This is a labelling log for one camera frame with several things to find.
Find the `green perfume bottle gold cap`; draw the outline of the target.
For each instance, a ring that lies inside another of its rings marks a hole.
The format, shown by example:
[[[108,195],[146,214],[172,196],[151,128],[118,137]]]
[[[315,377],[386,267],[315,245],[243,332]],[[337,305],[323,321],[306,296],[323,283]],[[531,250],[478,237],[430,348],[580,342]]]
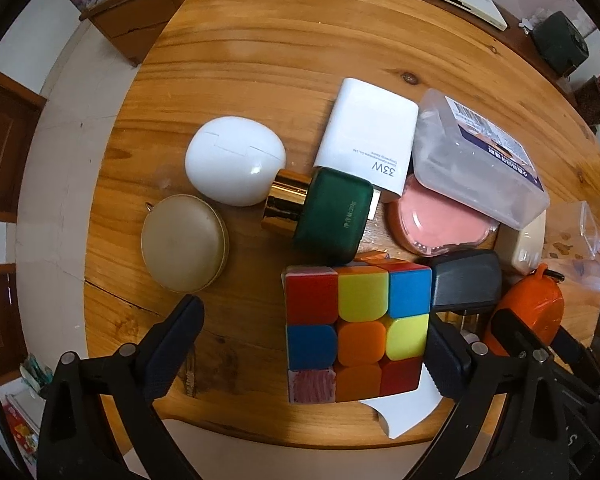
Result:
[[[266,196],[261,226],[290,236],[294,247],[322,263],[342,266],[358,252],[373,200],[373,185],[352,174],[283,169]]]

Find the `orange tape measure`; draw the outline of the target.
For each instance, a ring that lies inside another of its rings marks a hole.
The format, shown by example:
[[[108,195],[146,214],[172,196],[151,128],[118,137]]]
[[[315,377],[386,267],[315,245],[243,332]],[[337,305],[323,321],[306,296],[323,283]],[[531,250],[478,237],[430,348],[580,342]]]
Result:
[[[546,263],[513,285],[495,307],[481,340],[496,356],[507,356],[506,350],[493,335],[492,321],[498,311],[512,310],[530,330],[549,346],[558,333],[565,313],[565,300],[559,284],[565,277],[550,270]]]

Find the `colourful rubik's cube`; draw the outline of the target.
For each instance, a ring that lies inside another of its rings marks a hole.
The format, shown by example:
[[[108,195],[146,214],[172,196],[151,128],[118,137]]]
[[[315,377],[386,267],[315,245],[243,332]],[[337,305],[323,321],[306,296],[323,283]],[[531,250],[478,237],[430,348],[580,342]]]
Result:
[[[329,404],[419,386],[432,271],[376,256],[346,266],[290,266],[282,275],[288,396]]]

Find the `black power adapter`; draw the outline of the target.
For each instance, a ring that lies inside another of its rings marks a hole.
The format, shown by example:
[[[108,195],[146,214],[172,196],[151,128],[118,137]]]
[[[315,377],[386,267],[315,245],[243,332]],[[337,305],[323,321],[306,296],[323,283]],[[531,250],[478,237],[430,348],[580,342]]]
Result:
[[[502,296],[502,270],[490,249],[426,258],[417,263],[431,270],[431,310],[476,314],[496,307]]]

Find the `clear plastic box with label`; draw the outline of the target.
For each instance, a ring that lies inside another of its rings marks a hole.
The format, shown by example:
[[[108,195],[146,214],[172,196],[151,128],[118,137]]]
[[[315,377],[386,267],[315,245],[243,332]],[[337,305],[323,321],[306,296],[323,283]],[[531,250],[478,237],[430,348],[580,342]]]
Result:
[[[438,90],[427,90],[420,101],[412,162],[425,188],[516,231],[550,206],[524,147]]]

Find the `small wooden side cabinet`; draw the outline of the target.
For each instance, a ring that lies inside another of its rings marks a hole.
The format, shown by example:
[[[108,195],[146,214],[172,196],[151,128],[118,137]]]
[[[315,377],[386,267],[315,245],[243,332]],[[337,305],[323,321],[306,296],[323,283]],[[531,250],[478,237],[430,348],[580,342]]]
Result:
[[[82,12],[132,65],[146,58],[166,24],[185,0],[105,0]]]

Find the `beige plug adapter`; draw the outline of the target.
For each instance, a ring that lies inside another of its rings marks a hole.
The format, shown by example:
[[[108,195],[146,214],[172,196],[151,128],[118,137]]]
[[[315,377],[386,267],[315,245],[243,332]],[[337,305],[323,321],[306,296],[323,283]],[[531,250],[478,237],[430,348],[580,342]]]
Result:
[[[503,270],[528,275],[538,267],[542,258],[545,226],[545,211],[520,231],[500,225],[494,252]]]

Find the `small clear plastic container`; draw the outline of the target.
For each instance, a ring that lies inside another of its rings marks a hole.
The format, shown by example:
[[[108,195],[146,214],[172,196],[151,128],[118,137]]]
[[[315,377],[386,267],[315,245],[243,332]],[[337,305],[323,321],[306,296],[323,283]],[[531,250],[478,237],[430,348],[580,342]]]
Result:
[[[597,242],[597,226],[585,200],[551,204],[547,209],[544,258],[593,260]]]

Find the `pink round compact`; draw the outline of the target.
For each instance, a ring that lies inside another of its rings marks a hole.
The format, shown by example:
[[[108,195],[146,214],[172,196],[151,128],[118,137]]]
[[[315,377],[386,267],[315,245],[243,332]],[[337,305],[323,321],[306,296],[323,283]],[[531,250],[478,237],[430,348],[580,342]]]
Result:
[[[424,257],[478,247],[498,229],[497,221],[425,188],[414,174],[402,196],[388,203],[386,219],[396,242]]]

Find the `white egg-shaped earbud case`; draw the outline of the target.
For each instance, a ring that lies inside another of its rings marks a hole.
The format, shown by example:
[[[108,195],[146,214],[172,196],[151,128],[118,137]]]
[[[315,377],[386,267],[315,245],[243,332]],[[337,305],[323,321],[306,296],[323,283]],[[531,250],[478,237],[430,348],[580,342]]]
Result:
[[[278,135],[260,122],[238,116],[203,124],[190,140],[184,160],[186,176],[198,192],[234,207],[263,202],[285,165],[286,151]]]

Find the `white 33W charger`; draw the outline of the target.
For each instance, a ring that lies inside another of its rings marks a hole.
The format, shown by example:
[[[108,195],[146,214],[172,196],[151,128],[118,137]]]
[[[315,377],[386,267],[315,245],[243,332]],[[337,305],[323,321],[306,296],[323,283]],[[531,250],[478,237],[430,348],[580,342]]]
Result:
[[[385,202],[403,194],[418,119],[414,101],[355,78],[343,79],[314,159],[366,180]]]

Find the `dark jar red lid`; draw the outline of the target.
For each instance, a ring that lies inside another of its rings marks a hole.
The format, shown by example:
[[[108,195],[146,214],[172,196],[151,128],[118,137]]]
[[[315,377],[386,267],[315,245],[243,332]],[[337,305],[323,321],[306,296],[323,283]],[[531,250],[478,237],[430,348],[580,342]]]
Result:
[[[574,92],[576,110],[590,126],[600,126],[600,75],[591,77]]]

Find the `round beige compact case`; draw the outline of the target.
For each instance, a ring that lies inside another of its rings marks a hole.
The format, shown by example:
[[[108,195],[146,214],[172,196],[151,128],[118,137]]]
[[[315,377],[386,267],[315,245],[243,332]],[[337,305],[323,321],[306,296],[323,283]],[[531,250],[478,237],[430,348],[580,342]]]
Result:
[[[140,252],[149,275],[172,292],[193,294],[211,285],[229,251],[224,221],[197,196],[172,195],[146,214]]]

